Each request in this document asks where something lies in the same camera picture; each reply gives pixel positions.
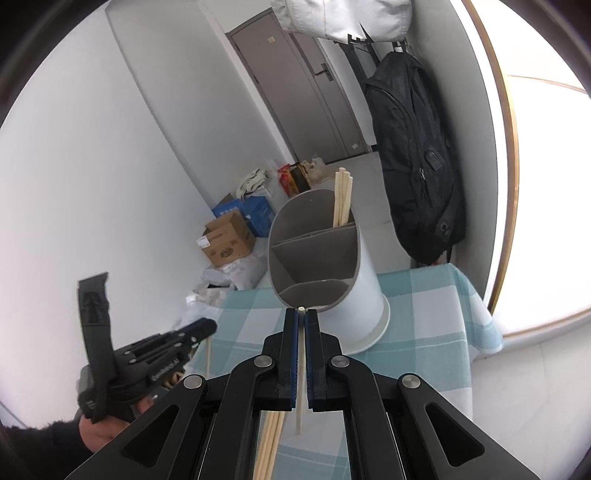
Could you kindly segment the person's left hand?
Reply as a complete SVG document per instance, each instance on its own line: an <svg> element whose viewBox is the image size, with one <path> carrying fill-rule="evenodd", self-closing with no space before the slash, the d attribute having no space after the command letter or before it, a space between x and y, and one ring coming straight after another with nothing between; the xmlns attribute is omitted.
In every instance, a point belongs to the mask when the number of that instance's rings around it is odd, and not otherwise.
<svg viewBox="0 0 591 480"><path fill-rule="evenodd" d="M96 423L81 416L78 422L78 431L84 446L90 452L96 453L128 426L128 422L113 416L107 416Z"/></svg>

